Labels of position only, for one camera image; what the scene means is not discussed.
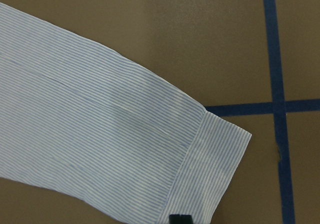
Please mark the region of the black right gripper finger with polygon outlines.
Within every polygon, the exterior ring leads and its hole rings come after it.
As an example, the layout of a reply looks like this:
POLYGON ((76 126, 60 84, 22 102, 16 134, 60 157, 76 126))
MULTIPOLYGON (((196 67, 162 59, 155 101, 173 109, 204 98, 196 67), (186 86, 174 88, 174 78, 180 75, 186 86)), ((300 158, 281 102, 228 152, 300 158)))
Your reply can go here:
POLYGON ((186 214, 170 214, 169 224, 193 224, 193 218, 191 215, 186 214))

